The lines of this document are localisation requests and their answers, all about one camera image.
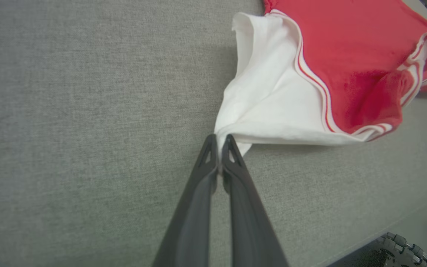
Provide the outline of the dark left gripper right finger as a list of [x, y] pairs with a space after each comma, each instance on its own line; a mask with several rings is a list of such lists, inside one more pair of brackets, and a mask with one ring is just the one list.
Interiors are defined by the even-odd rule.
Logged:
[[289, 267], [233, 135], [227, 135], [221, 157], [230, 196], [232, 267]]

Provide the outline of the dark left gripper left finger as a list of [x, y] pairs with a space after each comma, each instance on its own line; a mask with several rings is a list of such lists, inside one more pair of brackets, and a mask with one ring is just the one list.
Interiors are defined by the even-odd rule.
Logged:
[[152, 267], [209, 267], [211, 198], [219, 169], [215, 135], [208, 135]]

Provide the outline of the red and white garment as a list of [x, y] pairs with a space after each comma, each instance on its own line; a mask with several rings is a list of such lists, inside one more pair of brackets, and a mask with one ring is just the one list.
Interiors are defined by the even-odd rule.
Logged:
[[368, 142], [427, 92], [427, 20], [402, 0], [264, 0], [236, 13], [237, 68], [215, 135], [253, 144]]

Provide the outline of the grey fabric sofa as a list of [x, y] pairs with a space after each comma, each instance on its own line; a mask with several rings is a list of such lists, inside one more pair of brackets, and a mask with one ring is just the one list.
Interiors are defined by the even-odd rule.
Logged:
[[[0, 0], [0, 267], [149, 267], [262, 0]], [[427, 94], [389, 136], [254, 145], [291, 266], [383, 232], [427, 251]]]

